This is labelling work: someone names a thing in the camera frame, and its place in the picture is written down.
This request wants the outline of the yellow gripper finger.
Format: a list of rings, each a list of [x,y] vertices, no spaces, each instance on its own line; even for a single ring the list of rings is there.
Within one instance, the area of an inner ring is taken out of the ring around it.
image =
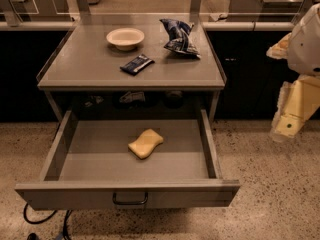
[[[293,83],[284,82],[280,88],[270,137],[276,142],[294,138],[319,108],[319,77],[300,75]]]
[[[290,33],[285,35],[282,39],[280,39],[276,44],[274,44],[267,50],[266,55],[277,60],[287,59],[290,37]]]

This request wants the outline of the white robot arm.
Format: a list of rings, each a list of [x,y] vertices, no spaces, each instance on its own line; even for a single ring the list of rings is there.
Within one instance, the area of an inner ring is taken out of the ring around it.
[[[313,5],[293,30],[270,47],[266,55],[286,59],[299,74],[280,88],[270,136],[276,142],[294,138],[320,108],[320,4]]]

